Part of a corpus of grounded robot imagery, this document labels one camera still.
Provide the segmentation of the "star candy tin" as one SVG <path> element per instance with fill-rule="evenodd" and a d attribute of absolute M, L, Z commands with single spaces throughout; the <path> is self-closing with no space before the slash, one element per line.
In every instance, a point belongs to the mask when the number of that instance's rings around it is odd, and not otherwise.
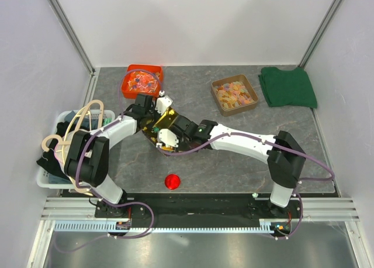
<path fill-rule="evenodd" d="M 175 118 L 180 115 L 173 108 L 168 108 L 167 111 L 161 115 L 160 119 L 153 125 L 152 128 L 142 129 L 143 135 L 158 149 L 166 151 L 167 153 L 176 153 L 176 152 L 185 152 L 190 149 L 193 149 L 198 145 L 196 142 L 185 142 L 179 139 L 179 146 L 166 147 L 163 143 L 158 141 L 158 131 L 160 129 L 169 129 L 170 126 L 175 120 Z"/>

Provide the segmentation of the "orange candy box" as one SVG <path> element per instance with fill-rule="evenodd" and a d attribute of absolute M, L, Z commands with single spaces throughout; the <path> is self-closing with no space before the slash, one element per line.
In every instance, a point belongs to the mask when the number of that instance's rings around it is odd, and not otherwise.
<path fill-rule="evenodd" d="M 131 64 L 123 77 L 121 91 L 125 98 L 135 99 L 138 94 L 157 97 L 163 83 L 161 66 L 146 64 Z"/>

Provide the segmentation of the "red jar lid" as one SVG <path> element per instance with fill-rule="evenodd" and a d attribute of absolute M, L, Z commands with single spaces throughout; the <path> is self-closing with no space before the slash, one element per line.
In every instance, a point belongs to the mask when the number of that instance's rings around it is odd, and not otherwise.
<path fill-rule="evenodd" d="M 169 174 L 166 176 L 164 184 L 167 189 L 176 190 L 181 184 L 181 179 L 176 174 Z"/>

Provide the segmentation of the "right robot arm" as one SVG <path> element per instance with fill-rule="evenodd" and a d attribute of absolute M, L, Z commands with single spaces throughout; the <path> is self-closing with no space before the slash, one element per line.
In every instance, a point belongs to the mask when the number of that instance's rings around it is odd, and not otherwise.
<path fill-rule="evenodd" d="M 305 152 L 290 133 L 259 135 L 203 120 L 193 130 L 189 143 L 191 147 L 177 148 L 174 154 L 181 156 L 207 148 L 238 153 L 267 164 L 273 181 L 268 212 L 277 218 L 288 212 L 290 198 L 306 161 Z"/>

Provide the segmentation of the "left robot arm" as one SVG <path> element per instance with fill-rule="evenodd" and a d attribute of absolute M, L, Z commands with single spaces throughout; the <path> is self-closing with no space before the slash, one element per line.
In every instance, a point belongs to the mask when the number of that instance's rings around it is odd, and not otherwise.
<path fill-rule="evenodd" d="M 108 175 L 110 150 L 160 118 L 157 101 L 156 97 L 139 94 L 111 123 L 92 132 L 79 130 L 72 136 L 64 173 L 74 179 L 77 189 L 87 188 L 107 202 L 108 211 L 115 217 L 126 215 L 128 203 L 124 200 L 126 192 Z"/>

